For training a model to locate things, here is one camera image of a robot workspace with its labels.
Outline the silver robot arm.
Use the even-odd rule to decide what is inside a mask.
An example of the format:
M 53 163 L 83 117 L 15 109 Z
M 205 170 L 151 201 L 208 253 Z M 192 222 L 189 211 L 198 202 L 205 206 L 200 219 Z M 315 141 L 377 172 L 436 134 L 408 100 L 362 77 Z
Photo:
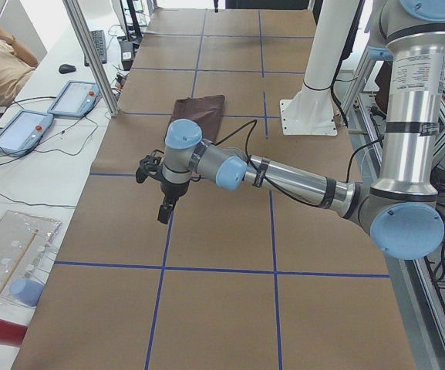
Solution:
M 203 138 L 195 122 L 177 119 L 168 126 L 158 162 L 164 193 L 158 220 L 168 222 L 197 173 L 227 190 L 248 182 L 334 210 L 397 259 L 416 260 L 435 251 L 444 236 L 430 172 L 445 72 L 445 1 L 376 1 L 368 29 L 366 54 L 392 63 L 381 168 L 371 185 L 222 149 Z

